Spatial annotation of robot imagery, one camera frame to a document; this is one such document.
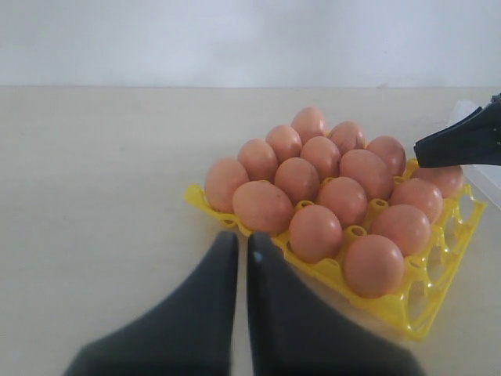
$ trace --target plastic container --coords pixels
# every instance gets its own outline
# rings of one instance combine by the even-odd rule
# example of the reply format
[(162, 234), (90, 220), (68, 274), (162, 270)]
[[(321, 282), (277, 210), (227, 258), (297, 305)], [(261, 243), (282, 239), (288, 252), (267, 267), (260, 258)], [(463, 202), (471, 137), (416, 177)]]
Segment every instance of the plastic container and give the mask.
[[(407, 180), (417, 165), (414, 159), (407, 161), (404, 175), (395, 177), (395, 184)], [(468, 218), (465, 216), (465, 210), (463, 210), (463, 215), (461, 214), (464, 208), (460, 207), (460, 203), (465, 198), (471, 203), (471, 214)], [(189, 186), (185, 192), (185, 200), (219, 220), (224, 227), (238, 226), (243, 235), (246, 237), (251, 235), (252, 232), (243, 226), (235, 215), (213, 210), (207, 204), (204, 191), (200, 186)], [(309, 204), (312, 203), (302, 201), (297, 205), (296, 210), (301, 210)], [(394, 294), (380, 298), (362, 298), (351, 291), (344, 282), (341, 271), (342, 259), (350, 243), (357, 237), (366, 235), (366, 229), (376, 214), (387, 207), (388, 203), (384, 200), (371, 200), (362, 226), (350, 226), (344, 231), (344, 242), (335, 259), (326, 258), (317, 264), (302, 262), (290, 250), (287, 231), (273, 237), (272, 240), (283, 251), (283, 256), (289, 263), (342, 294), (353, 306), (372, 313), (409, 338), (424, 339), (442, 305), (471, 237), (477, 229), (486, 203), (473, 198), (471, 186), (468, 184), (463, 185), (457, 197), (444, 199), (442, 216), (432, 225), (428, 245), (422, 252), (405, 258), (405, 275), (401, 287)]]

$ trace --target beige table surface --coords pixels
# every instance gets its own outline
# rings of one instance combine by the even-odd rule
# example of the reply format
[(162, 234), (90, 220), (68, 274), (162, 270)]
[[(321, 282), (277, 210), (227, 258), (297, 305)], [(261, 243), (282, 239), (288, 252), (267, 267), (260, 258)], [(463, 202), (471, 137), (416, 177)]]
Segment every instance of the beige table surface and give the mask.
[[(221, 229), (186, 204), (210, 163), (306, 105), (408, 148), (493, 89), (0, 89), (0, 375), (53, 376), (158, 303)], [(482, 197), (480, 190), (476, 194)], [(489, 205), (429, 337), (430, 375), (501, 374), (501, 211)], [(241, 256), (245, 243), (242, 242)], [(241, 258), (233, 374), (252, 374)], [(310, 284), (341, 312), (389, 331)]]

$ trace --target egg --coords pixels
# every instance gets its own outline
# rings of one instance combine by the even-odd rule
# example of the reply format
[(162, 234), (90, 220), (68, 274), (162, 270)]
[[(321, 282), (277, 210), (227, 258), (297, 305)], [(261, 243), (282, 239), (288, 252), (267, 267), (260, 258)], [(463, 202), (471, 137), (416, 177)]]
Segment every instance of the egg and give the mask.
[(320, 190), (319, 174), (305, 159), (291, 158), (276, 170), (275, 185), (287, 194), (293, 205), (303, 200), (314, 201)]
[(236, 159), (218, 159), (207, 171), (204, 193), (208, 204), (223, 213), (233, 213), (232, 198), (236, 189), (249, 181), (245, 168)]
[(336, 125), (327, 136), (336, 144), (341, 155), (353, 149), (364, 149), (366, 137), (362, 127), (355, 121), (343, 121)]
[(343, 228), (360, 225), (368, 208), (366, 192), (362, 186), (344, 176), (328, 182), (320, 190), (316, 203), (331, 210)]
[(343, 261), (346, 284), (363, 298), (394, 293), (404, 277), (404, 258), (387, 237), (370, 234), (355, 240)]
[(299, 134), (303, 145), (313, 137), (326, 135), (326, 121), (316, 107), (303, 108), (296, 114), (290, 126)]
[(320, 182), (325, 178), (339, 176), (341, 154), (337, 146), (326, 137), (316, 136), (310, 139), (303, 146), (301, 158), (316, 168)]
[(387, 237), (404, 257), (421, 252), (431, 237), (428, 217), (418, 208), (399, 204), (383, 210), (373, 221), (369, 233)]
[(443, 198), (456, 196), (464, 184), (463, 169), (461, 166), (418, 167), (414, 170), (411, 177), (433, 183), (439, 188)]
[(390, 205), (398, 204), (408, 204), (420, 209), (430, 223), (438, 221), (444, 205), (439, 188), (418, 178), (409, 179), (396, 186)]
[(340, 176), (356, 180), (365, 190), (367, 199), (387, 200), (393, 191), (393, 176), (376, 154), (364, 149), (348, 151), (339, 167)]
[(333, 258), (343, 242), (336, 215), (320, 205), (300, 209), (290, 221), (289, 234), (292, 252), (310, 264)]
[(267, 181), (248, 182), (233, 194), (233, 210), (251, 231), (276, 235), (287, 230), (294, 214), (289, 197)]
[(236, 159), (245, 167), (250, 180), (268, 180), (273, 183), (279, 163), (272, 147), (263, 139), (247, 141)]
[(386, 163), (393, 176), (402, 176), (405, 171), (405, 150), (394, 137), (379, 136), (373, 139), (366, 148)]
[(289, 125), (277, 125), (265, 140), (275, 151), (279, 165), (285, 160), (301, 155), (303, 144), (299, 134)]

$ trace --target yellow egg tray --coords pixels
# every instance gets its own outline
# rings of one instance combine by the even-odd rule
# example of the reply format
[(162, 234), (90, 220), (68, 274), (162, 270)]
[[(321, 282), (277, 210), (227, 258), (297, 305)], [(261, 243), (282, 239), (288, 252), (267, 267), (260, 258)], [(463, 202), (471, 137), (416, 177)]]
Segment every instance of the yellow egg tray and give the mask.
[[(417, 167), (415, 159), (408, 160), (403, 176), (395, 177), (395, 184), (407, 180)], [(461, 215), (460, 202), (464, 198), (470, 200), (472, 206), (469, 218)], [(185, 200), (220, 221), (224, 227), (238, 226), (246, 237), (252, 234), (252, 231), (247, 229), (235, 215), (212, 209), (200, 186), (190, 185), (185, 192)], [(309, 204), (312, 202), (302, 201), (295, 210), (301, 210)], [(442, 216), (432, 225), (428, 245), (421, 252), (405, 258), (405, 274), (401, 287), (395, 293), (380, 298), (362, 298), (344, 282), (341, 264), (349, 245), (357, 237), (366, 235), (377, 213), (387, 207), (388, 202), (384, 200), (371, 200), (364, 223), (361, 226), (350, 226), (345, 229), (343, 245), (336, 258), (325, 258), (316, 264), (302, 262), (294, 255), (290, 250), (287, 231), (273, 237), (272, 241), (283, 251), (284, 258), (290, 264), (337, 291), (353, 306), (379, 317), (408, 338), (422, 340), (430, 331), (461, 258), (477, 229), (486, 203), (473, 197), (471, 186), (468, 184), (463, 185), (456, 197), (444, 199)]]

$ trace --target white wall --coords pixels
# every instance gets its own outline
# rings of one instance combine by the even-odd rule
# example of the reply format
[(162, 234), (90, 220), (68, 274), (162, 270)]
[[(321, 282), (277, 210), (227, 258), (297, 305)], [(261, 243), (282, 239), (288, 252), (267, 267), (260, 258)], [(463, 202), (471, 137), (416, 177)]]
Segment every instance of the white wall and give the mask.
[(0, 0), (0, 85), (501, 85), (500, 0)]

